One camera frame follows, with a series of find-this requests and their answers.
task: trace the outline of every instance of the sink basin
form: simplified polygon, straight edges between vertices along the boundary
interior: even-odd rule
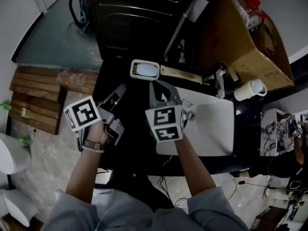
[[[192,90],[177,88],[184,98],[183,108],[194,115],[184,129],[199,156],[232,155],[234,139],[234,104]],[[158,142],[156,152],[178,155],[173,141]]]

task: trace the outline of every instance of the hand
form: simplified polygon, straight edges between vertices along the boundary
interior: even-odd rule
[[[97,122],[91,125],[87,140],[105,144],[106,140],[108,139],[108,134],[105,132],[105,124],[103,122]]]

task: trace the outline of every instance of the faucet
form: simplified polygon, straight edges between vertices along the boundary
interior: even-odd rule
[[[223,62],[220,62],[220,63],[215,64],[209,71],[208,76],[204,78],[205,84],[207,80],[214,79],[215,87],[217,89],[216,97],[218,98],[225,97],[225,85],[224,85],[223,75],[227,73],[227,71],[228,69],[225,66],[225,64]]]
[[[225,64],[221,63],[219,69],[216,71],[214,75],[215,79],[215,87],[217,88],[217,95],[218,98],[225,97],[225,84],[223,80],[223,75],[227,73],[228,69]]]

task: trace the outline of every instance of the gray sleeve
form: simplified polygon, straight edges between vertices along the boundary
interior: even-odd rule
[[[95,230],[98,222],[99,218],[95,205],[84,203],[63,192],[42,230],[92,231]]]
[[[205,230],[248,230],[232,210],[220,187],[205,190],[188,199],[187,205],[189,216]]]

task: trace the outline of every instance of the wristwatch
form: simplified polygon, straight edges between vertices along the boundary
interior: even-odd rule
[[[84,146],[89,147],[89,148],[94,149],[94,150],[103,151],[103,149],[104,149],[103,144],[95,143],[95,142],[92,142],[92,141],[89,141],[89,140],[84,141]]]

